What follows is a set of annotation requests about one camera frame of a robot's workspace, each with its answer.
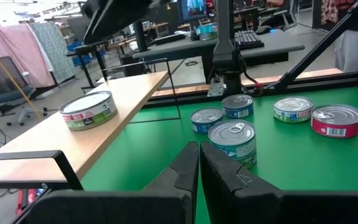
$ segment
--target can on wooden shelf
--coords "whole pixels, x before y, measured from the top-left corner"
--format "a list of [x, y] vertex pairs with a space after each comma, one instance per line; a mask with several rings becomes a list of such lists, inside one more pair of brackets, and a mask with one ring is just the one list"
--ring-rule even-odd
[[110, 91], [97, 91], [71, 100], [59, 112], [71, 130], [82, 131], [110, 120], [117, 108]]
[[273, 104], [273, 115], [284, 123], [302, 123], [311, 116], [313, 102], [303, 96], [286, 96]]
[[222, 107], [228, 118], [245, 118], [254, 113], [254, 99], [245, 94], [232, 95], [222, 100]]
[[243, 120], [220, 122], [208, 133], [209, 140], [229, 157], [251, 169], [257, 160], [254, 126]]
[[358, 135], [358, 109], [349, 105], [319, 106], [311, 113], [311, 128], [331, 138]]
[[190, 116], [193, 130], [198, 134], [208, 134], [216, 123], [223, 120], [223, 112], [219, 108], [203, 108]]

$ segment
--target blue can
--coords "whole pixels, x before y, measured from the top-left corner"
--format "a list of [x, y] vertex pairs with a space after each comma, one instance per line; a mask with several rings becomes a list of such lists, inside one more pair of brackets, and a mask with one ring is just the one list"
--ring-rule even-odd
[[222, 121], [223, 112], [219, 108], [204, 108], [193, 112], [190, 119], [195, 132], [208, 134], [212, 126]]
[[240, 119], [223, 121], [209, 130], [208, 137], [214, 146], [247, 169], [255, 166], [256, 138], [251, 123]]
[[232, 95], [222, 100], [222, 107], [228, 118], [245, 118], [254, 113], [254, 99], [245, 94]]

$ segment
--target can lid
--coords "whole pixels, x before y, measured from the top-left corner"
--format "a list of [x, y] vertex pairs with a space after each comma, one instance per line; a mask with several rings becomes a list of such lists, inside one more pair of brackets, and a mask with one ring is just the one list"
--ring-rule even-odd
[[219, 108], [203, 108], [191, 114], [190, 119], [196, 123], [210, 123], [220, 119], [223, 112]]
[[90, 93], [67, 103], [62, 108], [62, 112], [72, 113], [76, 111], [85, 110], [92, 106], [96, 106], [97, 104], [103, 102], [104, 100], [107, 100], [110, 96], [111, 93], [108, 91], [99, 91], [95, 93]]
[[326, 124], [354, 124], [358, 123], [358, 109], [349, 105], [324, 105], [315, 108], [312, 117]]
[[253, 101], [254, 99], [249, 95], [238, 94], [228, 96], [223, 99], [222, 106], [224, 106], [225, 108], [243, 108], [252, 104]]
[[208, 132], [209, 140], [222, 146], [244, 144], [255, 136], [254, 126], [243, 120], [228, 120], [215, 124]]
[[301, 112], [313, 107], [313, 102], [303, 96], [288, 96], [274, 102], [274, 108], [284, 112]]

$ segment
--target green can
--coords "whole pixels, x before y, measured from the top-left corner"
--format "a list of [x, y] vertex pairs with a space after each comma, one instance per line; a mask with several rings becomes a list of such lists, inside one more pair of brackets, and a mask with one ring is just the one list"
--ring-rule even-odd
[[313, 102], [304, 96], [287, 96], [273, 104], [273, 115], [284, 123], [302, 123], [310, 120]]
[[209, 130], [208, 137], [213, 145], [247, 169], [255, 166], [256, 138], [251, 123], [239, 119], [222, 121]]
[[71, 100], [59, 112], [71, 130], [82, 131], [110, 120], [117, 108], [110, 91], [98, 91]]

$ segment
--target keyboard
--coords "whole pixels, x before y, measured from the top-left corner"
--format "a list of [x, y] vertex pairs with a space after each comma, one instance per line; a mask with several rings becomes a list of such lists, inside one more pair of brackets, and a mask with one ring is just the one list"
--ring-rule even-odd
[[240, 50], [265, 47], [265, 44], [259, 39], [253, 30], [242, 30], [234, 34], [234, 41]]

